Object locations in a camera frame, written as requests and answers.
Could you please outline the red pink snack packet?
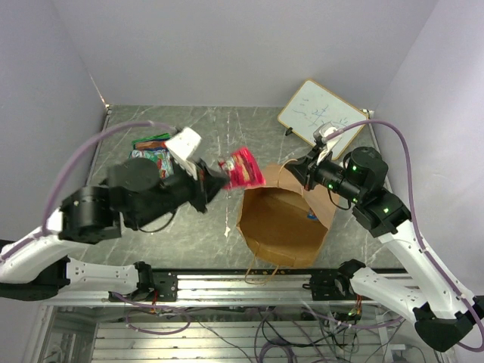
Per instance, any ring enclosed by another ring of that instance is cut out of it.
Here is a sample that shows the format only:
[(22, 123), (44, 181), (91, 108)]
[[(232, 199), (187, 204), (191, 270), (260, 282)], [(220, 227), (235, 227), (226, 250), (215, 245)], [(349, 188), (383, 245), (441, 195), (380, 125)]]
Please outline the red pink snack packet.
[(228, 183), (224, 186), (226, 190), (265, 185), (259, 164), (247, 147), (241, 147), (225, 159), (219, 160), (218, 165), (229, 177)]

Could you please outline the brown paper bag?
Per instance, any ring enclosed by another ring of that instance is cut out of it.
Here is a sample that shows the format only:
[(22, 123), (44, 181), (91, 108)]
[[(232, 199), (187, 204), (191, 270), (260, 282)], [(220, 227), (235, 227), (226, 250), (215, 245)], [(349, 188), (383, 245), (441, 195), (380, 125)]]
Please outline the brown paper bag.
[[(318, 258), (340, 198), (323, 186), (307, 191), (286, 170), (270, 164), (265, 185), (248, 188), (240, 205), (237, 229), (253, 253), (279, 268), (309, 268)], [(318, 217), (307, 217), (312, 210)]]

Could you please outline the Fox's mint blossom candy bag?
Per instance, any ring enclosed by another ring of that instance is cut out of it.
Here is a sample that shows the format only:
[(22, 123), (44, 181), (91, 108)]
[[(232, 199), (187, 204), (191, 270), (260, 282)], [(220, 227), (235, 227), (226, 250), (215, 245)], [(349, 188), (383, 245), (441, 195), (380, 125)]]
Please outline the Fox's mint blossom candy bag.
[(170, 152), (165, 148), (156, 150), (134, 149), (129, 158), (144, 158), (156, 163), (161, 178), (167, 178), (174, 173)]

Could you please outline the green Chuba chips bag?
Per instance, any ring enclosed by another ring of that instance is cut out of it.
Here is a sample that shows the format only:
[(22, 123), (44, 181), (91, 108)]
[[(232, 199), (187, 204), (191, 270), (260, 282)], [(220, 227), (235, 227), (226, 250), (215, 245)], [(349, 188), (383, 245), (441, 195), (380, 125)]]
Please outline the green Chuba chips bag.
[(150, 136), (146, 138), (139, 138), (132, 141), (132, 148), (134, 150), (158, 150), (165, 149), (166, 142), (171, 138), (169, 133), (161, 135)]

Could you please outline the blue M&M's candy packet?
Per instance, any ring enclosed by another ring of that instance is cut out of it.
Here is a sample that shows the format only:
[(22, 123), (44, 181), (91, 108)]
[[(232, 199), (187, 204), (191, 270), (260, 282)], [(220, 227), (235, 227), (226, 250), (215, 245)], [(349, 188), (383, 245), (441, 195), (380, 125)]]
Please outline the blue M&M's candy packet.
[(308, 211), (307, 217), (312, 220), (318, 219), (318, 217), (314, 214), (314, 212), (311, 209)]

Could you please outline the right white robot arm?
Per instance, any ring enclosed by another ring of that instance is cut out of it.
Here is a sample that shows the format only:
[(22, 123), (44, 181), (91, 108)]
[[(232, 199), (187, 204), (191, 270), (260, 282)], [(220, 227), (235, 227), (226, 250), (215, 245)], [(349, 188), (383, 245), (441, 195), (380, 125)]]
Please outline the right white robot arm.
[(318, 186), (348, 201), (355, 220), (400, 261), (411, 276), (412, 290), (379, 275), (363, 262), (340, 265), (333, 288), (338, 297), (372, 299), (414, 325), (432, 349), (446, 352), (483, 319), (483, 297), (458, 282), (414, 227), (407, 206), (385, 186), (388, 166), (372, 147), (348, 153), (343, 165), (332, 154), (313, 148), (285, 165), (306, 191)]

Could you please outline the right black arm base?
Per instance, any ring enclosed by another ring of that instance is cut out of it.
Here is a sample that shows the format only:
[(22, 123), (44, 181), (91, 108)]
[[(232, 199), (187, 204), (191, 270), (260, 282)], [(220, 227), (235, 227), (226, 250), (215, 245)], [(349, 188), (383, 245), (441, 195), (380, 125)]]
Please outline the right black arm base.
[(309, 290), (313, 301), (356, 299), (350, 280), (366, 265), (356, 259), (343, 262), (337, 269), (318, 270), (302, 288)]

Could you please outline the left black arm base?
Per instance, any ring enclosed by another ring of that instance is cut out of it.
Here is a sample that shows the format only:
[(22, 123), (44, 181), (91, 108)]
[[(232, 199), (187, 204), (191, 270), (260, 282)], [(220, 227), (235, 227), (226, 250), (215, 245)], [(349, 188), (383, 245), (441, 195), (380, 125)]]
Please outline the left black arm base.
[(134, 301), (175, 302), (178, 293), (178, 278), (171, 272), (154, 272), (149, 281), (142, 284), (132, 293), (122, 297)]

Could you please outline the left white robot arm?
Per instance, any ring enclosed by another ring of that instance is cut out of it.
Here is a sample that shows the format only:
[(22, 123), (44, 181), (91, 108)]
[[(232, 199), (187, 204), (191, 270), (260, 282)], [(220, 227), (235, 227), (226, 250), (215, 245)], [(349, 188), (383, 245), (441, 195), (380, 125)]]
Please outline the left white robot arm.
[(204, 213), (229, 182), (224, 172), (203, 161), (195, 164), (194, 173), (180, 166), (173, 171), (161, 178), (155, 162), (129, 159), (110, 167), (100, 185), (82, 187), (64, 199), (45, 227), (2, 247), (1, 296), (40, 301), (64, 292), (98, 291), (148, 299), (158, 287), (146, 262), (96, 265), (72, 255), (120, 238), (123, 228), (144, 231), (165, 214), (174, 216), (186, 203)]

